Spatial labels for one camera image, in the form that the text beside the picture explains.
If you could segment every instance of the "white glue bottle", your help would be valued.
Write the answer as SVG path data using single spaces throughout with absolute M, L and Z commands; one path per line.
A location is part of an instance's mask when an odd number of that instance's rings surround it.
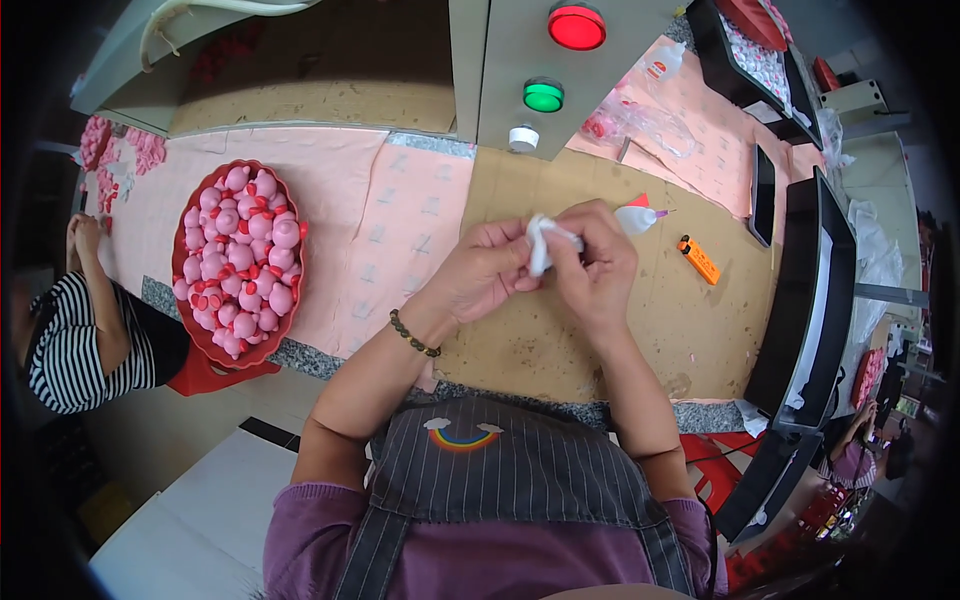
M 653 226 L 659 217 L 665 216 L 666 210 L 654 210 L 646 206 L 620 206 L 613 212 L 613 216 L 620 222 L 627 235 L 639 235 Z
M 685 48 L 685 41 L 669 46 L 659 46 L 650 53 L 650 56 L 644 57 L 643 67 L 647 76 L 662 83 L 676 75 L 684 63 Z

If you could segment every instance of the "smartphone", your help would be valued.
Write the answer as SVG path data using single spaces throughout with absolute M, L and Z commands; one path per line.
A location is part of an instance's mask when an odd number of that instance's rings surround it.
M 763 245 L 770 248 L 774 238 L 774 190 L 776 174 L 774 163 L 763 152 L 759 144 L 754 144 L 754 181 L 750 192 L 750 220 L 747 227 L 750 233 Z

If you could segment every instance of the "orange lighter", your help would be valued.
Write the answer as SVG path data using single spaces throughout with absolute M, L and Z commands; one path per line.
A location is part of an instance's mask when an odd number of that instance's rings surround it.
M 697 270 L 697 273 L 707 280 L 707 283 L 710 285 L 717 284 L 717 281 L 720 280 L 720 270 L 713 264 L 713 261 L 707 256 L 707 253 L 700 248 L 700 245 L 690 239 L 689 235 L 680 238 L 680 243 L 677 244 L 677 250 L 686 256 L 686 259 L 690 261 L 690 264 Z

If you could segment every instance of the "striped apron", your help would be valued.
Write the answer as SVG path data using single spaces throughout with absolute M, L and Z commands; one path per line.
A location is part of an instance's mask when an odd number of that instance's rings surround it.
M 394 415 L 382 447 L 337 598 L 386 595 L 411 522 L 482 520 L 629 527 L 654 583 L 693 595 L 677 534 L 643 472 L 586 425 L 471 397 Z

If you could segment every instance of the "red plastic basket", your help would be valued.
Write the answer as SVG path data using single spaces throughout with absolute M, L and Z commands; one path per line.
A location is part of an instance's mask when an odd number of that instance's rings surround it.
M 294 211 L 294 215 L 297 217 L 298 221 L 300 220 L 300 213 L 297 210 L 297 204 L 291 197 L 289 186 L 287 186 L 286 181 L 282 180 L 279 175 L 276 174 L 274 169 L 261 164 L 258 160 L 234 160 L 230 164 L 220 165 L 216 168 L 216 170 L 213 171 L 213 173 L 207 175 L 204 180 L 201 181 L 197 189 L 190 194 L 190 200 L 187 201 L 186 206 L 183 208 L 183 212 L 180 214 L 180 222 L 177 225 L 177 233 L 174 235 L 174 252 L 171 258 L 171 266 L 173 267 L 173 273 L 175 276 L 183 275 L 183 261 L 186 260 L 187 257 L 186 230 L 183 226 L 183 216 L 186 215 L 186 212 L 193 206 L 200 207 L 200 193 L 203 190 L 205 190 L 207 187 L 211 187 L 220 177 L 225 178 L 229 170 L 237 166 L 250 166 L 252 174 L 256 174 L 260 169 L 265 169 L 267 173 L 273 175 L 276 178 L 276 190 L 283 192 L 283 194 L 286 195 L 287 201 L 290 203 L 290 207 Z M 279 329 L 277 331 L 270 332 L 270 339 L 268 339 L 266 342 L 261 342 L 256 346 L 251 345 L 250 349 L 241 354 L 240 358 L 236 360 L 227 354 L 223 348 L 220 348 L 213 343 L 213 334 L 210 331 L 207 331 L 201 327 L 199 323 L 193 320 L 193 308 L 191 308 L 190 303 L 187 301 L 177 300 L 177 310 L 180 312 L 180 316 L 183 317 L 183 326 L 186 327 L 187 333 L 190 334 L 194 344 L 204 351 L 204 354 L 206 354 L 207 358 L 227 368 L 245 369 L 246 367 L 261 364 L 267 359 L 267 356 L 276 351 L 276 348 L 280 345 L 280 340 L 286 337 L 287 333 L 290 331 L 290 326 L 293 324 L 294 315 L 297 313 L 297 309 L 300 307 L 300 301 L 302 300 L 302 292 L 304 290 L 304 282 L 306 281 L 307 274 L 306 252 L 304 251 L 304 242 L 302 241 L 300 242 L 300 249 L 298 252 L 300 255 L 301 275 L 300 281 L 297 283 L 297 301 L 294 302 L 293 308 L 290 310 L 290 312 L 280 317 Z

